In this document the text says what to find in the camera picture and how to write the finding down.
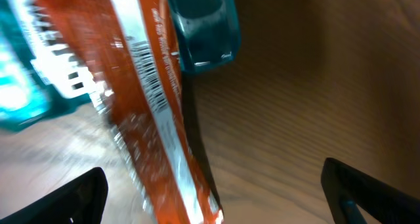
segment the orange wrapper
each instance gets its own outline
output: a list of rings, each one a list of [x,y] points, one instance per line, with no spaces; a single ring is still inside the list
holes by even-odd
[[[35,0],[85,62],[98,111],[115,125],[133,179],[162,224],[222,223],[190,153],[180,105],[180,68],[167,0]]]

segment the dark blurred object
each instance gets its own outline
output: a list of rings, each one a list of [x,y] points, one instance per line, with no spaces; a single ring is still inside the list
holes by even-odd
[[[200,73],[232,61],[240,46],[234,0],[169,0],[183,72]]]
[[[93,168],[28,207],[0,220],[0,224],[83,223],[102,220],[108,183],[101,168]]]
[[[336,223],[365,224],[356,205],[381,223],[420,223],[420,201],[336,159],[325,160],[321,184]]]

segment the brown background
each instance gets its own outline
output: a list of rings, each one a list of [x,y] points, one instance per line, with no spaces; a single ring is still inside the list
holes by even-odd
[[[238,58],[186,84],[226,223],[332,223],[326,157],[420,198],[419,3],[236,0]],[[98,125],[83,106],[0,135],[0,218],[102,166],[103,223],[148,223]]]

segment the wooden table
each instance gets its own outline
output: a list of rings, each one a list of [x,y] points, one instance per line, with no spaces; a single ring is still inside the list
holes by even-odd
[[[419,3],[236,0],[237,60],[184,87],[226,223],[332,223],[326,157],[420,198]],[[149,223],[91,106],[0,136],[0,218],[93,166],[110,184],[103,223]]]

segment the white label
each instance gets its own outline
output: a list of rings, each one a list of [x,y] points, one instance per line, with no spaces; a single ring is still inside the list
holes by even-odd
[[[60,33],[51,28],[34,0],[7,0],[36,60],[33,67],[44,83],[53,84],[62,97],[72,99],[94,91],[93,77],[80,66]]]
[[[156,68],[139,0],[111,0],[111,2],[125,35],[131,60],[135,65],[140,84],[152,111],[188,218],[191,224],[203,223],[204,218],[198,202],[196,186]]]

